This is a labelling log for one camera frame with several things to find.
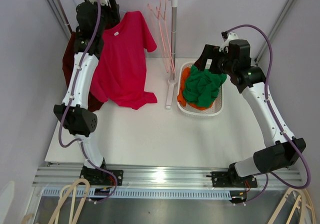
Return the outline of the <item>orange t shirt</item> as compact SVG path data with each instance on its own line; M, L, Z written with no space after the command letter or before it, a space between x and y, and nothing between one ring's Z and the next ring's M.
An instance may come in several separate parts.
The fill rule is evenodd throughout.
M195 109L200 110L200 111L204 111L204 110L206 110L206 109L211 108L214 102L212 102L209 107L199 107L199 106L197 106L196 104L187 103L186 99L184 98L184 96L183 96L183 91L184 91L184 89L185 89L185 82L186 82L187 78L190 76L190 72L191 72L190 70L191 70L191 68L190 68L190 67L187 67L187 68L185 68L185 69L183 70L183 72L182 72L181 80L180 80L179 94L178 94L178 96L177 96L177 101L178 101L178 103L179 103L182 107L186 107L187 104L188 104L188 105L191 106L192 108L195 108Z

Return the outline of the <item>green t shirt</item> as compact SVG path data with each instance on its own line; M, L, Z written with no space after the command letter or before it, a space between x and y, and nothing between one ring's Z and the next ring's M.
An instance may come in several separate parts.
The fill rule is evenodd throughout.
M226 81L225 74L212 74L208 69L199 71L194 65L190 67L190 76L185 82L183 96L187 103L199 107L209 107L220 93L220 87Z

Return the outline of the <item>pink hanger of green shirt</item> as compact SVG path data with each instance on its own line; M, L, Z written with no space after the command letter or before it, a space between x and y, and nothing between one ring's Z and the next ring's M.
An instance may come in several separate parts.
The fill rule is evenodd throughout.
M150 20L151 20L151 23L152 23L152 30L154 32L155 41L156 41L158 50L160 51L161 58L162 58L162 61L163 61L163 64L164 64L165 63L165 59L163 57L164 52L163 52L163 49L162 49L163 45L162 45L162 41L161 41L161 35L160 35L160 31L159 31L159 26L158 26L158 20L157 20L157 17L156 17L156 14L157 14L156 8L153 8L151 4L148 4L147 7L149 9Z

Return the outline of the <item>pink magenta t shirt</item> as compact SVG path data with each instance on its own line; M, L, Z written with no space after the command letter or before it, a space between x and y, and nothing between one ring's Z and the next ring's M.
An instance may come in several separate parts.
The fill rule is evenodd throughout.
M153 92L145 91L146 53L157 45L140 11L127 12L115 27L102 35L104 46L91 82L91 94L102 103L140 109L157 103Z

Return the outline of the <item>pink hanger of orange shirt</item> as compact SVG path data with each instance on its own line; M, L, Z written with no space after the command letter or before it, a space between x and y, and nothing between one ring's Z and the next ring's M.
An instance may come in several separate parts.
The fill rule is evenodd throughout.
M167 27L166 13L167 0L159 0L159 6L156 7L156 17L158 20L159 31L163 46L163 57L167 73L175 73L175 65L171 54L171 45L169 39L169 31Z

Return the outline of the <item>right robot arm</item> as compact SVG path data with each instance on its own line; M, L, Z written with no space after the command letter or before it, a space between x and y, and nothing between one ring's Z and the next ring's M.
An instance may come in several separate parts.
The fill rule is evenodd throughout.
M240 186L247 177L266 174L296 163L306 148L303 138L296 138L276 110L271 111L271 95L267 94L263 71L251 65L250 44L247 40L234 39L225 47L206 44L195 62L204 71L211 60L209 72L226 74L238 92L247 101L262 132L265 148L252 157L229 166L227 180L232 186Z

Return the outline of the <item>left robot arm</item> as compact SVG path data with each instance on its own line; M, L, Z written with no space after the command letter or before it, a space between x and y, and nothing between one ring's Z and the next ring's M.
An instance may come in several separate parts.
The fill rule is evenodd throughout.
M101 155L94 131L98 124L95 113L89 110L90 86L94 72L102 54L105 28L120 20L117 10L109 7L108 1L84 0L76 7L78 26L69 40L66 54L73 55L67 75L68 89L60 105L53 112L60 121L58 142L67 148L79 143L85 158L81 178L101 185L116 180L107 170Z

